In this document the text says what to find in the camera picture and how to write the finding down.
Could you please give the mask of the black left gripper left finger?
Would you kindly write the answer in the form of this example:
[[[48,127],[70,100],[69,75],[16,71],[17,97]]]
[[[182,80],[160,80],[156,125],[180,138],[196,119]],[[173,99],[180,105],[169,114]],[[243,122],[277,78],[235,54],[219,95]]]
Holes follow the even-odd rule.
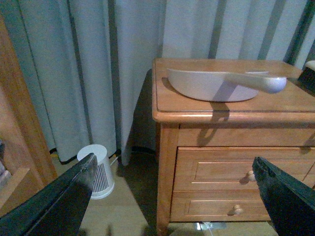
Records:
[[[76,236],[90,201],[97,159],[88,154],[0,218],[2,236]]]

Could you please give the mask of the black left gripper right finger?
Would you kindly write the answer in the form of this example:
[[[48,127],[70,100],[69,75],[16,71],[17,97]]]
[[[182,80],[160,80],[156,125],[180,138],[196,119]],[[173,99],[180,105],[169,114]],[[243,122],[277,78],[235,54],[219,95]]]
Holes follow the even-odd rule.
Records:
[[[315,191],[262,157],[252,170],[261,199],[280,236],[315,234]]]

